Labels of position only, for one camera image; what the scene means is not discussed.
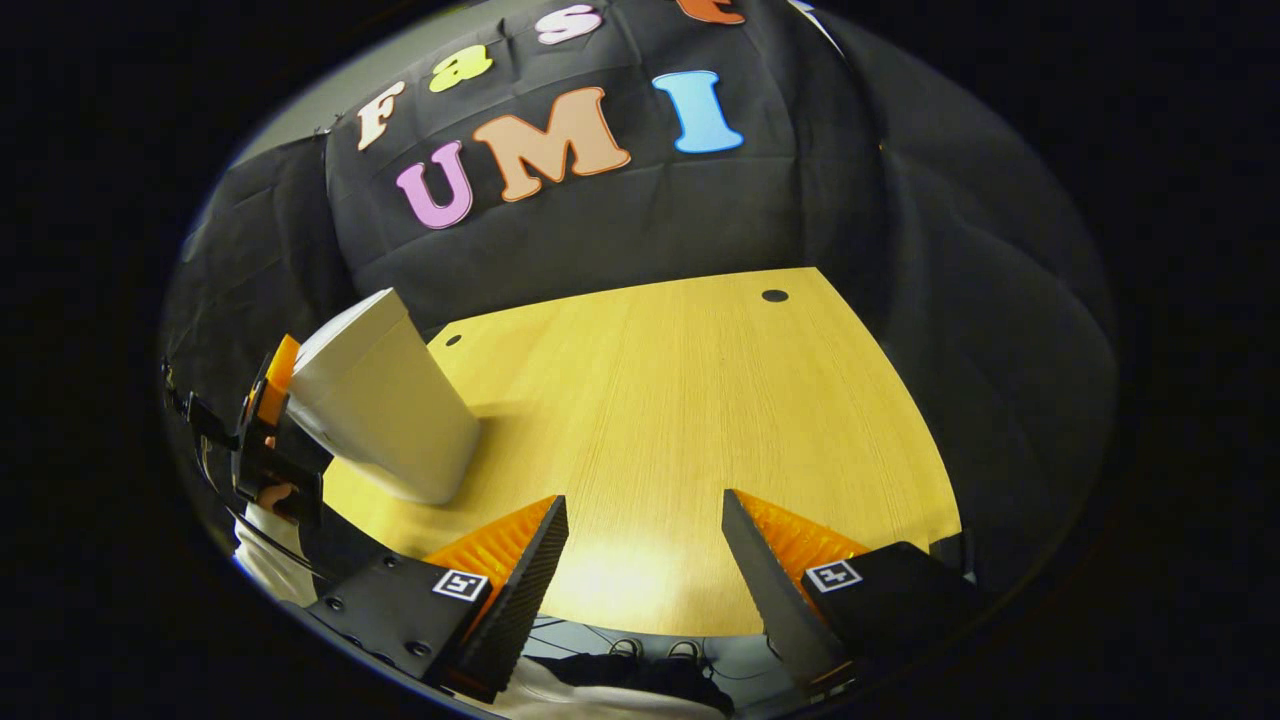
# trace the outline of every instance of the gray wall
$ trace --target gray wall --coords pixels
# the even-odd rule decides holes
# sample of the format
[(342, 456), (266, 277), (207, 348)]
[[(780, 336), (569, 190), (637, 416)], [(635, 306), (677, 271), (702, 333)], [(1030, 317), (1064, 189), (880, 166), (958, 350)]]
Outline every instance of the gray wall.
[(276, 145), (307, 137), (316, 128), (333, 124), (334, 115), (383, 88), (387, 79), (431, 53), (435, 47), (538, 0), (488, 0), (472, 8), (443, 10), (404, 28), (381, 45), (369, 49), (297, 97), (288, 100), (270, 122), (248, 141), (237, 165)]

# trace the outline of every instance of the wooden table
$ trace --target wooden table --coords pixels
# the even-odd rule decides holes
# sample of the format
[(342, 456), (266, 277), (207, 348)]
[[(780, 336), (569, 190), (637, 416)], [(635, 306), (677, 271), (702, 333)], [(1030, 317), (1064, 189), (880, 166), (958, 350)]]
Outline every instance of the wooden table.
[[(767, 290), (790, 297), (769, 302)], [(928, 551), (960, 532), (924, 420), (817, 269), (515, 307), (451, 323), (429, 348), (483, 424), (457, 497), (403, 502), (335, 459), (325, 501), (425, 556), (563, 493), (570, 539), (548, 615), (667, 635), (762, 632), (721, 534), (724, 488), (870, 548)]]

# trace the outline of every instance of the shoe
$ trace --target shoe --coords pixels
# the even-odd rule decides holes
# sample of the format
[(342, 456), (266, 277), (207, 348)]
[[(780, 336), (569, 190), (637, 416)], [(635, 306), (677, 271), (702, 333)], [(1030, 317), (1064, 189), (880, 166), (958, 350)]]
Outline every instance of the shoe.
[(621, 655), (639, 660), (644, 657), (644, 646), (635, 638), (621, 638), (613, 641), (613, 644), (609, 646), (609, 655)]
[(667, 651), (667, 657), (669, 657), (672, 660), (676, 660), (676, 659), (690, 660), (690, 661), (694, 662), (694, 665), (698, 665), (699, 667), (701, 667), (703, 666), (703, 646), (698, 644), (694, 641), (680, 641), (676, 644), (671, 646), (671, 650)]

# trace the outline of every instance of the white letter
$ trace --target white letter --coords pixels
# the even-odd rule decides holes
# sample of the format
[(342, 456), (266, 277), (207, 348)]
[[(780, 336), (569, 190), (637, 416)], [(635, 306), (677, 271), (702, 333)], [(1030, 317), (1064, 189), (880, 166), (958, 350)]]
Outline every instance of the white letter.
[(404, 92), (404, 81), (390, 86), (385, 92), (374, 97), (372, 102), (356, 113), (360, 115), (360, 145), (356, 146), (356, 150), (369, 147), (372, 141), (383, 136), (387, 126), (381, 120), (392, 117), (392, 113), (396, 111), (396, 96), (401, 92)]
[(541, 33), (538, 36), (538, 42), (556, 45), (557, 42), (564, 42), (580, 35), (586, 35), (600, 27), (603, 22), (590, 5), (573, 5), (572, 8), (564, 8), (563, 10), (556, 10), (545, 15), (534, 24), (534, 29)]

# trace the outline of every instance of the blue letter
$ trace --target blue letter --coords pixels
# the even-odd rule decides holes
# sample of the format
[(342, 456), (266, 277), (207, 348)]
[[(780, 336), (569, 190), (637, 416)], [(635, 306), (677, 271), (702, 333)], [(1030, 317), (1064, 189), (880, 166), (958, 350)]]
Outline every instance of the blue letter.
[(668, 73), (653, 78), (653, 86), (671, 96), (684, 135), (676, 140), (681, 152), (719, 152), (742, 145), (742, 136), (724, 122), (713, 86), (719, 76), (710, 70)]

